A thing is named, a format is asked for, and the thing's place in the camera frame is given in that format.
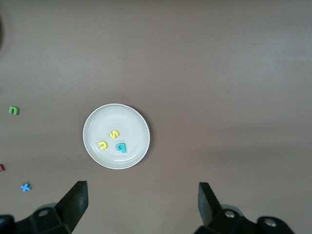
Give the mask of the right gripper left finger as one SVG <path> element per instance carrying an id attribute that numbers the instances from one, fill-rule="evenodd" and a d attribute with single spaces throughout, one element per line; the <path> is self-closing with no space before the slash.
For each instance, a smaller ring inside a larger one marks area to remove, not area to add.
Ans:
<path id="1" fill-rule="evenodd" d="M 87 181 L 78 181 L 58 202 L 41 206 L 27 218 L 15 221 L 0 216 L 2 234 L 71 234 L 88 208 Z"/>

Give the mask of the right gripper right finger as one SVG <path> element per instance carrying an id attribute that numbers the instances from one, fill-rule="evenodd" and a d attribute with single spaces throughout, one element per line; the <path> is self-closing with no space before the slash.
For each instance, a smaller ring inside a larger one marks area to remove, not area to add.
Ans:
<path id="1" fill-rule="evenodd" d="M 281 219 L 261 216 L 256 223 L 249 221 L 233 208 L 223 208 L 209 183 L 198 187 L 198 210 L 203 222 L 197 234 L 292 234 L 293 230 Z"/>

